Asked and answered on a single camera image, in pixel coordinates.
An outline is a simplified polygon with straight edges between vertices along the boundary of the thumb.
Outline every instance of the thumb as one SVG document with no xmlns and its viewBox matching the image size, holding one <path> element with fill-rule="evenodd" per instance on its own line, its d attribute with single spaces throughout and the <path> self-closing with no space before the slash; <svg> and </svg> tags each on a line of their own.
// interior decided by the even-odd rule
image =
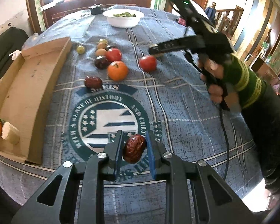
<svg viewBox="0 0 280 224">
<path fill-rule="evenodd" d="M 204 63 L 204 68 L 212 74 L 214 77 L 218 79 L 223 79 L 224 76 L 224 67 L 222 65 L 217 64 L 213 60 L 206 60 Z"/>
</svg>

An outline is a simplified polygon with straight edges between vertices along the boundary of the blue plaid tablecloth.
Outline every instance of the blue plaid tablecloth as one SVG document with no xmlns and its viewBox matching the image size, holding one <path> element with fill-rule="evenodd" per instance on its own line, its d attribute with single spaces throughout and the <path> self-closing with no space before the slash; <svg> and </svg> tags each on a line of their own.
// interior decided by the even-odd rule
<svg viewBox="0 0 280 224">
<path fill-rule="evenodd" d="M 223 175 L 226 145 L 219 109 L 183 52 L 159 57 L 157 70 L 151 74 L 139 68 L 139 59 L 148 55 L 148 45 L 182 37 L 184 26 L 171 13 L 129 9 L 145 14 L 134 28 L 111 27 L 103 15 L 87 15 L 89 11 L 84 10 L 64 17 L 35 40 L 34 44 L 39 44 L 70 36 L 74 45 L 54 89 L 42 166 L 0 156 L 0 185 L 18 203 L 24 204 L 62 162 L 82 162 L 100 152 L 114 140 L 118 129 L 126 138 L 152 129 L 168 151 L 186 161 L 204 159 Z M 124 81 L 114 82 L 106 70 L 94 66 L 96 44 L 101 38 L 121 50 L 122 61 L 129 67 Z M 76 44 L 85 46 L 85 54 L 78 55 Z M 84 87 L 86 76 L 100 77 L 104 89 L 89 93 Z M 226 181 L 243 198 L 262 179 L 255 144 L 241 114 L 224 112 L 224 124 L 230 144 Z M 137 164 L 124 162 L 116 182 L 104 184 L 107 224 L 164 221 L 165 182 L 151 179 L 146 152 Z"/>
</svg>

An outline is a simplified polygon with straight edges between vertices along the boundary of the cut banana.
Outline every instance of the cut banana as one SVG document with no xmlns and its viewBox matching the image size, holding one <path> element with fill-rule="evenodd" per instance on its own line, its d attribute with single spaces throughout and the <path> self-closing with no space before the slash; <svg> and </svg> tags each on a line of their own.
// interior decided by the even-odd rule
<svg viewBox="0 0 280 224">
<path fill-rule="evenodd" d="M 19 130 L 11 123 L 5 122 L 2 127 L 2 138 L 11 144 L 17 144 L 20 140 Z"/>
</svg>

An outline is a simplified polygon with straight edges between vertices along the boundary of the blue gripper pad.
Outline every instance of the blue gripper pad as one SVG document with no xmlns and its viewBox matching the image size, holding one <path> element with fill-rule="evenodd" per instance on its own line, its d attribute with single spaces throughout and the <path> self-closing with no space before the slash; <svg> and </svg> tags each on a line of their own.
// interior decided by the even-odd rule
<svg viewBox="0 0 280 224">
<path fill-rule="evenodd" d="M 149 162 L 149 170 L 150 170 L 151 177 L 155 179 L 156 178 L 155 156 L 153 154 L 153 148 L 151 146 L 151 139 L 149 137 L 148 131 L 146 131 L 145 139 L 146 139 L 146 149 L 147 149 L 147 156 Z"/>
</svg>

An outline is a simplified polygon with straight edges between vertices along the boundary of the white floor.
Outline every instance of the white floor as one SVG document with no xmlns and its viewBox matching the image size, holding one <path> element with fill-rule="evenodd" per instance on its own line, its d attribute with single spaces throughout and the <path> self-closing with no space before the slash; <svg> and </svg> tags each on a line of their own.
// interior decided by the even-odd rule
<svg viewBox="0 0 280 224">
<path fill-rule="evenodd" d="M 265 188 L 265 180 L 263 179 L 242 201 L 250 209 L 250 211 L 265 211 L 269 202 L 269 191 Z"/>
</svg>

